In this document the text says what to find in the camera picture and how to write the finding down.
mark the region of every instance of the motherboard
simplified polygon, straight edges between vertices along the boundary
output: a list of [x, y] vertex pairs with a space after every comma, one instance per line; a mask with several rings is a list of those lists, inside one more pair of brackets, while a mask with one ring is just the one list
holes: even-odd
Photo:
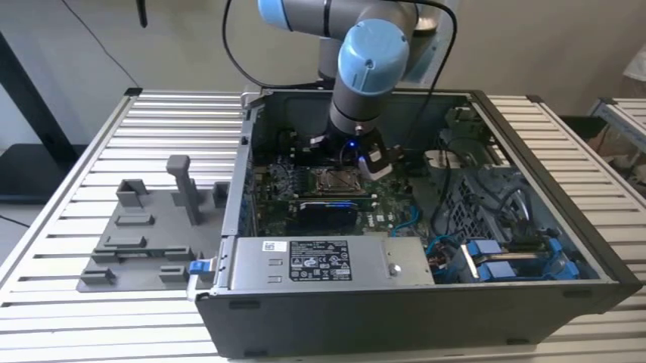
[[259, 235], [429, 236], [401, 168], [367, 181], [353, 166], [273, 163], [255, 168], [255, 191]]

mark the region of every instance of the black cable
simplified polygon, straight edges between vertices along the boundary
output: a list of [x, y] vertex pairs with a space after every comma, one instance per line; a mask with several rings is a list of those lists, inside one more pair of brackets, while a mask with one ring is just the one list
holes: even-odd
[[438, 8], [443, 12], [446, 12], [449, 17], [451, 18], [451, 23], [454, 25], [454, 29], [451, 31], [451, 40], [450, 40], [450, 43], [449, 43], [449, 48], [446, 49], [446, 53], [445, 53], [445, 57], [442, 58], [441, 66], [437, 69], [435, 77], [433, 78], [431, 86], [429, 87], [429, 94], [426, 95], [426, 99], [425, 99], [425, 102], [422, 104], [421, 109], [417, 111], [415, 120], [413, 121], [413, 124], [409, 128], [409, 133], [406, 134], [405, 140], [409, 141], [409, 139], [411, 137], [413, 130], [415, 129], [417, 124], [421, 121], [426, 107], [429, 106], [429, 102], [431, 101], [431, 96], [433, 96], [433, 91], [435, 90], [437, 81], [441, 78], [442, 71], [445, 70], [446, 61], [449, 60], [449, 56], [451, 55], [451, 51], [454, 50], [455, 38], [458, 37], [458, 17], [455, 16], [455, 13], [449, 6], [446, 6], [445, 4], [441, 4], [439, 2], [434, 2], [431, 0], [385, 0], [385, 1], [387, 1], [387, 2], [407, 2], [407, 3], [411, 3], [411, 4], [427, 5], [427, 6], [431, 6], [434, 8]]
[[449, 142], [446, 143], [446, 147], [450, 147], [451, 144], [454, 143], [454, 141], [461, 141], [461, 140], [467, 140], [467, 141], [475, 141], [478, 142], [482, 146], [487, 146], [487, 143], [481, 140], [479, 138], [471, 138], [470, 136], [455, 136], [454, 138], [451, 138], [449, 140]]
[[0, 219], [4, 219], [6, 221], [15, 223], [16, 225], [22, 225], [23, 227], [27, 227], [27, 228], [31, 227], [28, 224], [22, 223], [22, 222], [16, 221], [15, 219], [11, 219], [11, 218], [3, 216], [2, 214], [0, 214]]
[[455, 155], [455, 157], [458, 158], [461, 164], [463, 166], [471, 166], [471, 162], [469, 161], [469, 159], [465, 157], [465, 155], [462, 155], [461, 153], [458, 153], [454, 149], [451, 149], [449, 147], [447, 144], [441, 144], [441, 149], [443, 151], [449, 151], [453, 155]]
[[342, 146], [342, 150], [339, 151], [339, 167], [343, 167], [343, 152], [346, 151], [346, 146], [350, 143], [350, 141], [346, 141], [346, 143]]
[[74, 17], [79, 20], [80, 24], [83, 24], [83, 26], [86, 27], [86, 29], [88, 30], [88, 33], [90, 35], [94, 37], [94, 40], [98, 41], [98, 44], [99, 46], [102, 47], [103, 49], [103, 52], [106, 53], [106, 55], [110, 57], [110, 59], [114, 61], [114, 63], [118, 65], [119, 68], [122, 68], [122, 71], [126, 73], [126, 75], [128, 76], [128, 78], [131, 79], [132, 83], [138, 86], [138, 87], [142, 87], [138, 83], [138, 81], [135, 81], [135, 78], [132, 78], [132, 75], [128, 73], [128, 71], [126, 70], [126, 68], [123, 67], [123, 65], [118, 62], [118, 60], [112, 57], [112, 54], [110, 54], [108, 50], [106, 49], [106, 46], [103, 45], [102, 41], [99, 40], [96, 34], [94, 33], [94, 31], [90, 29], [90, 26], [88, 24], [83, 21], [82, 17], [79, 16], [79, 14], [75, 12], [75, 10], [70, 7], [70, 4], [66, 0], [60, 0], [60, 2], [63, 2], [63, 5], [66, 6], [66, 8], [70, 10], [70, 12], [72, 13]]
[[277, 88], [277, 89], [283, 89], [283, 88], [311, 88], [311, 87], [319, 87], [323, 86], [323, 82], [311, 82], [311, 83], [299, 83], [295, 85], [271, 85], [269, 83], [261, 82], [254, 76], [251, 76], [250, 73], [246, 72], [243, 69], [243, 66], [241, 66], [241, 63], [235, 60], [234, 53], [231, 53], [231, 48], [230, 48], [230, 40], [227, 39], [227, 23], [230, 22], [230, 9], [231, 9], [231, 1], [227, 0], [226, 5], [225, 5], [225, 14], [222, 16], [222, 44], [225, 45], [225, 52], [226, 55], [230, 58], [231, 63], [234, 64], [235, 69], [242, 73], [242, 75], [253, 81], [257, 85], [259, 85], [263, 88]]
[[500, 215], [504, 212], [509, 198], [512, 198], [512, 195], [514, 195], [517, 191], [521, 191], [522, 193], [525, 193], [525, 189], [522, 187], [516, 187], [510, 189], [508, 193], [505, 193], [504, 197], [501, 198], [501, 203], [498, 204], [498, 208], [496, 208], [497, 215]]
[[445, 150], [445, 184], [442, 185], [442, 192], [441, 192], [441, 199], [437, 202], [435, 209], [433, 210], [431, 214], [431, 220], [430, 220], [430, 227], [431, 227], [431, 232], [435, 234], [435, 236], [441, 236], [441, 233], [437, 230], [435, 227], [435, 221], [437, 221], [437, 216], [439, 215], [442, 206], [445, 205], [446, 197], [449, 195], [449, 188], [450, 188], [450, 182], [451, 182], [451, 165], [450, 165], [450, 160], [449, 160], [449, 152]]

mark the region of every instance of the power supply label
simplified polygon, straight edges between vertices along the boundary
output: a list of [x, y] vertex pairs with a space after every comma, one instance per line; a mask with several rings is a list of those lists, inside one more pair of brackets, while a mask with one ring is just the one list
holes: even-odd
[[293, 281], [351, 281], [347, 240], [290, 241]]

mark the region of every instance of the aluminum table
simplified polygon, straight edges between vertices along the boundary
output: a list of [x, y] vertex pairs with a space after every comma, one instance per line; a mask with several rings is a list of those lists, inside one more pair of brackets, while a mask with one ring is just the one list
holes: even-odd
[[[126, 96], [0, 268], [0, 363], [218, 362], [186, 292], [78, 293], [76, 280], [124, 178], [173, 188], [171, 154], [193, 158], [207, 188], [231, 177], [241, 94], [144, 91]], [[646, 281], [646, 203], [554, 112], [525, 96], [492, 96], [593, 225]], [[305, 357], [303, 361], [646, 361], [646, 288], [605, 315], [574, 319], [533, 352], [513, 347]]]

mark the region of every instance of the white wall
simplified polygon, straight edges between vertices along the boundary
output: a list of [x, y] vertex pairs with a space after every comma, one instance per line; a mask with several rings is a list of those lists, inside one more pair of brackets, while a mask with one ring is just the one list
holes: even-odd
[[[144, 88], [239, 90], [221, 42], [225, 0], [68, 0]], [[230, 43], [263, 81], [317, 77], [315, 37], [271, 28], [257, 0], [234, 0]], [[564, 112], [613, 95], [646, 42], [644, 0], [462, 0], [461, 34], [442, 88], [538, 94]], [[58, 0], [0, 0], [0, 30], [72, 142], [87, 142], [132, 86]]]
[[441, 86], [542, 96], [561, 113], [617, 95], [646, 43], [645, 0], [462, 0]]
[[[110, 53], [144, 88], [239, 90], [246, 84], [222, 49], [223, 0], [68, 0]], [[317, 78], [318, 39], [271, 28], [255, 0], [235, 0], [230, 45], [267, 82]], [[0, 0], [0, 30], [72, 142], [88, 142], [134, 86], [58, 0]]]

